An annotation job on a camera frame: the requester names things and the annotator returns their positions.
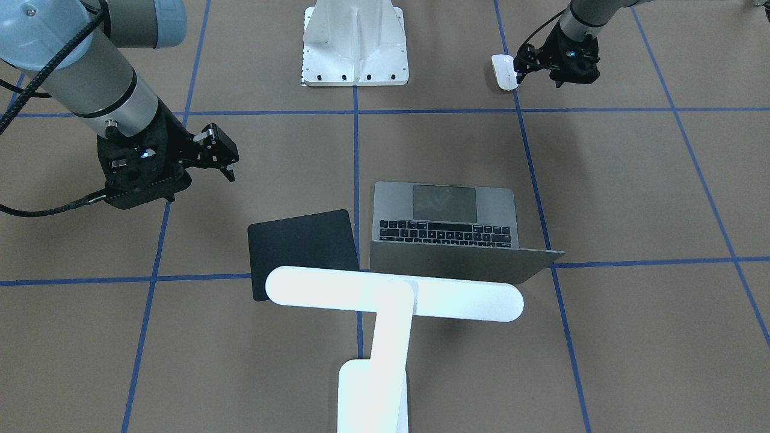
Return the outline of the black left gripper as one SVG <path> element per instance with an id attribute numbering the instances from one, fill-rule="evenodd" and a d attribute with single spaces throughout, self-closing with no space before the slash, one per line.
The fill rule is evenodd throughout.
<path id="1" fill-rule="evenodd" d="M 541 48 L 536 49 L 532 44 L 523 42 L 514 57 L 517 85 L 522 84 L 532 72 L 531 67 L 534 67 L 534 71 L 550 71 L 556 58 L 566 51 L 599 52 L 599 41 L 591 34 L 586 35 L 582 41 L 574 41 L 557 25 Z"/>

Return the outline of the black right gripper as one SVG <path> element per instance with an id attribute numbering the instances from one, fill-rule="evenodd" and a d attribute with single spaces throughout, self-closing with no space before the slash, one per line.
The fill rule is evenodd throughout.
<path id="1" fill-rule="evenodd" d="M 190 181 L 179 160 L 185 152 L 195 150 L 196 143 L 194 161 L 222 165 L 220 172 L 234 183 L 234 164 L 240 160 L 234 140 L 216 123 L 193 136 L 164 102 L 159 102 L 156 115 L 139 134 L 125 137 L 112 132 L 107 138 L 98 137 L 97 155 L 107 181 Z"/>

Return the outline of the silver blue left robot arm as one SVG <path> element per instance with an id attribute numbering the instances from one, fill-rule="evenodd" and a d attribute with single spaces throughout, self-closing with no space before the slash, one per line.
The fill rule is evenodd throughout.
<path id="1" fill-rule="evenodd" d="M 547 70 L 560 88 L 564 83 L 590 85 L 599 79 L 599 33 L 622 8 L 646 1 L 570 1 L 522 42 L 513 60 L 516 82 Z"/>

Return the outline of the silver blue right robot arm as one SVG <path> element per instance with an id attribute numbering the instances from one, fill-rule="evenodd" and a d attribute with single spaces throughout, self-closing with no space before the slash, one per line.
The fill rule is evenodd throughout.
<path id="1" fill-rule="evenodd" d="M 97 134 L 108 186 L 179 180 L 188 167 L 234 181 L 233 141 L 214 124 L 188 132 L 121 52 L 178 46 L 186 32 L 182 1 L 3 1 L 2 60 L 30 82 L 2 129 L 44 90 Z"/>

